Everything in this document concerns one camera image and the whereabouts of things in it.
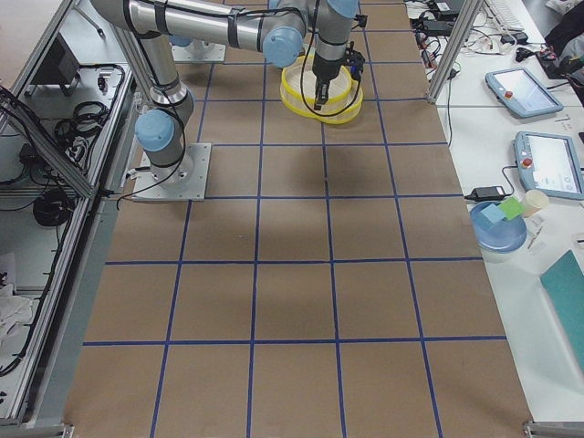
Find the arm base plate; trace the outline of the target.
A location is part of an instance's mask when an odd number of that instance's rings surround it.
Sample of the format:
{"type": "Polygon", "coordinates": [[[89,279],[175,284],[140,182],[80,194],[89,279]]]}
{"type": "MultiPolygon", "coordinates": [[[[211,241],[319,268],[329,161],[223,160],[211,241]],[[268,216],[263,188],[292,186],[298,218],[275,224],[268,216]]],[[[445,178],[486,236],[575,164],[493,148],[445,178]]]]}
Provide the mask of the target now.
{"type": "Polygon", "coordinates": [[[172,47],[172,55],[177,64],[213,64],[223,63],[225,57],[225,46],[214,44],[214,49],[202,53],[193,54],[181,47],[172,47]]]}
{"type": "Polygon", "coordinates": [[[211,143],[190,143],[177,170],[151,167],[144,152],[141,166],[148,167],[135,179],[132,200],[144,202],[203,201],[211,160],[211,143]]]}

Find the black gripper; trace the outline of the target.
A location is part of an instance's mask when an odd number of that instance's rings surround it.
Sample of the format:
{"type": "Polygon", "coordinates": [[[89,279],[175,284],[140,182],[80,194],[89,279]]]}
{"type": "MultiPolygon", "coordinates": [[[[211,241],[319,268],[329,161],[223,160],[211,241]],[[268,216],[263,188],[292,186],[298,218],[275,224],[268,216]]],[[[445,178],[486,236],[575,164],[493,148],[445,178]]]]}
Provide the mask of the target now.
{"type": "Polygon", "coordinates": [[[316,76],[315,100],[313,109],[321,110],[329,101],[330,81],[339,75],[340,68],[349,69],[350,76],[355,81],[361,81],[365,57],[360,52],[346,52],[337,60],[326,60],[315,55],[312,72],[316,76]]]}

